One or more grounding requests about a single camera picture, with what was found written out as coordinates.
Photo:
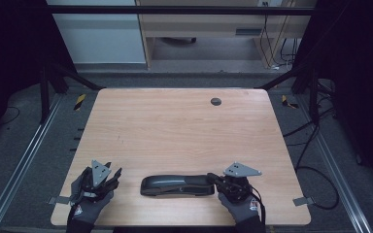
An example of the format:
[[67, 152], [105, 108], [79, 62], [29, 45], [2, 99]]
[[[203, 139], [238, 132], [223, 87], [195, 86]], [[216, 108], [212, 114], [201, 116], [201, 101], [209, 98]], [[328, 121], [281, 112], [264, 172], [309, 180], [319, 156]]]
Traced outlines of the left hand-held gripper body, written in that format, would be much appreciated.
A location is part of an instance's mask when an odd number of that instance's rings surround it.
[[107, 187], [106, 182], [111, 174], [111, 169], [97, 160], [91, 161], [91, 166], [86, 167], [82, 173], [79, 184], [79, 197], [96, 202], [103, 200], [115, 187]]

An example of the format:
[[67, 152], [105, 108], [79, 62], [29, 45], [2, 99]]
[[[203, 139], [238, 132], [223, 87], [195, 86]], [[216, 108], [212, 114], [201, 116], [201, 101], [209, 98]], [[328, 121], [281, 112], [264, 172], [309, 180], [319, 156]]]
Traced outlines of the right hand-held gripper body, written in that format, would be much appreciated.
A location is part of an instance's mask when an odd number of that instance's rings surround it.
[[240, 203], [253, 194], [248, 177], [261, 176], [262, 172], [239, 162], [232, 163], [223, 171], [224, 195], [232, 203]]

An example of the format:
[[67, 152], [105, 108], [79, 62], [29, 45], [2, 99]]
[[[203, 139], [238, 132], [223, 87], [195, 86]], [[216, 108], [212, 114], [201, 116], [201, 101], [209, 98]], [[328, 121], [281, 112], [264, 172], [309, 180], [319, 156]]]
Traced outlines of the person's right hand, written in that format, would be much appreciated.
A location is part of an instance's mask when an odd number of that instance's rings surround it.
[[222, 193], [218, 194], [221, 204], [231, 213], [236, 223], [242, 223], [245, 220], [252, 219], [259, 221], [257, 201], [253, 196], [240, 203], [230, 202]]

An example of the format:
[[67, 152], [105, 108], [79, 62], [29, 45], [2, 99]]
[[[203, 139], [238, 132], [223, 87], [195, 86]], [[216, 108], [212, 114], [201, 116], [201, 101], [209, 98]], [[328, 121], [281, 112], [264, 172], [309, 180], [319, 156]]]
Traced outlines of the grey tape tab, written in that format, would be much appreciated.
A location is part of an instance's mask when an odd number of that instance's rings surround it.
[[313, 205], [315, 203], [312, 197], [299, 197], [292, 200], [293, 204], [298, 207], [302, 205]]
[[66, 196], [51, 196], [48, 199], [47, 203], [50, 205], [55, 205], [55, 204], [69, 205], [70, 198]]

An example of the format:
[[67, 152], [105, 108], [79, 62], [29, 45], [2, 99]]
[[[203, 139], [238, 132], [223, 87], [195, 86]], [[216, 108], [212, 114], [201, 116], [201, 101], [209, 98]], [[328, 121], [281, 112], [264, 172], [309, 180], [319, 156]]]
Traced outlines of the black horizontal frame bar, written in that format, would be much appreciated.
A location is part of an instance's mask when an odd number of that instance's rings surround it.
[[215, 7], [215, 6], [66, 6], [49, 5], [52, 14], [137, 14], [137, 15], [270, 15], [311, 16], [315, 8]]

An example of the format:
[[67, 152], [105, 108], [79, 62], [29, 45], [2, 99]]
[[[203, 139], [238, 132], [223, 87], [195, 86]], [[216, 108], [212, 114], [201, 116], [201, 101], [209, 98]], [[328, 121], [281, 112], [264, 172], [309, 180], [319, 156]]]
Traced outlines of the light wooden desk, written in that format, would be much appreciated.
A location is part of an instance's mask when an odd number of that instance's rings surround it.
[[[215, 6], [313, 8], [318, 0], [135, 0], [137, 6]], [[303, 37], [308, 16], [270, 15], [140, 15], [142, 35], [152, 38], [244, 37], [254, 40], [266, 68], [287, 38]]]

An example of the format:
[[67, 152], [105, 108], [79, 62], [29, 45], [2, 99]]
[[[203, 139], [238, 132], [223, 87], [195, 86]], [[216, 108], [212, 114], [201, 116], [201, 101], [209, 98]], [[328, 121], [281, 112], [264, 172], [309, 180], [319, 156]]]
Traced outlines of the aluminium floor rail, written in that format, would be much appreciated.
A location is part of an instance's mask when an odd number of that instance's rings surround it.
[[333, 187], [336, 189], [339, 202], [342, 204], [346, 211], [350, 223], [352, 224], [356, 233], [373, 233], [373, 230], [365, 216], [361, 206], [359, 205], [356, 196], [353, 193], [351, 186], [348, 184], [341, 168], [337, 164], [335, 157], [329, 148], [329, 144], [321, 132], [322, 120], [334, 114], [332, 108], [319, 111], [319, 126], [313, 124], [309, 127], [313, 133], [313, 142], [317, 146], [319, 155], [322, 159], [326, 173]]
[[12, 173], [9, 181], [0, 195], [0, 223], [14, 200], [17, 190], [22, 183], [37, 151], [42, 145], [53, 119], [59, 110], [59, 106], [64, 99], [63, 94], [55, 94], [51, 102], [50, 111], [47, 118], [39, 124], [25, 152], [23, 153], [16, 169]]

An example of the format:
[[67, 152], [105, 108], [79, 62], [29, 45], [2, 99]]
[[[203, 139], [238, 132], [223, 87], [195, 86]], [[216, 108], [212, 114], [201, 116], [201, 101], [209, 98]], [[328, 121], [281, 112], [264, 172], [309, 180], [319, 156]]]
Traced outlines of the black stapler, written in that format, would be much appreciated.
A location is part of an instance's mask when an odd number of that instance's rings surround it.
[[207, 181], [206, 175], [157, 175], [142, 179], [140, 193], [144, 196], [169, 194], [208, 196], [215, 193], [215, 187]]

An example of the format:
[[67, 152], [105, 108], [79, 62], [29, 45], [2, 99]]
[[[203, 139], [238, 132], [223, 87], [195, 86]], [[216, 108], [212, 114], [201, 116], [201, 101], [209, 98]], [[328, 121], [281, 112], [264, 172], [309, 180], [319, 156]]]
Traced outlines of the white cabinet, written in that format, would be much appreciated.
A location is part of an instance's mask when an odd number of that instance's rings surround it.
[[137, 15], [54, 14], [75, 64], [145, 63]]

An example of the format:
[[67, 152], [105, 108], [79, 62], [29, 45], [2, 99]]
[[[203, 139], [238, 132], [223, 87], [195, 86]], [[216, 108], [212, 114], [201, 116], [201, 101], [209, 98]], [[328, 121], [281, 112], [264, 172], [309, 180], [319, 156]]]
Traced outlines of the dark object under desk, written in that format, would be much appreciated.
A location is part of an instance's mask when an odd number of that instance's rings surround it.
[[169, 38], [162, 37], [160, 40], [169, 45], [189, 45], [196, 43], [196, 38]]

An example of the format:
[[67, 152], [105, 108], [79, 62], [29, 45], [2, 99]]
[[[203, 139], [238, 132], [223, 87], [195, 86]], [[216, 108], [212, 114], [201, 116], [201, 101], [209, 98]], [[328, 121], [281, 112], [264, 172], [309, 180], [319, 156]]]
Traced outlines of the black curtain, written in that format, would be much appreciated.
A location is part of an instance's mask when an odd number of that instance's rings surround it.
[[373, 0], [317, 0], [295, 63], [315, 61], [360, 155], [373, 169]]
[[0, 0], [0, 119], [12, 94], [39, 82], [46, 63], [75, 71], [47, 0]]

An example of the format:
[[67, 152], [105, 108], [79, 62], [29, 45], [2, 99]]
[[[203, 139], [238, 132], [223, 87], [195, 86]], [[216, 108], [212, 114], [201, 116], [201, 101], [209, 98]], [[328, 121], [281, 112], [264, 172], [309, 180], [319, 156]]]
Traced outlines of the black frame strut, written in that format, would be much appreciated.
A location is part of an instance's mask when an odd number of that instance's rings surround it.
[[292, 92], [295, 94], [302, 93], [306, 87], [309, 87], [309, 117], [314, 124], [319, 124], [318, 110], [318, 72], [312, 64], [300, 64], [292, 67], [289, 71], [274, 79], [271, 82], [263, 84], [259, 89], [269, 90], [270, 88], [282, 83], [289, 78], [295, 77], [292, 85]]
[[69, 88], [64, 80], [65, 77], [71, 78], [91, 90], [103, 89], [103, 86], [85, 79], [76, 71], [58, 63], [45, 64], [40, 71], [41, 123], [44, 123], [50, 115], [49, 84], [52, 85], [56, 93], [65, 93]]

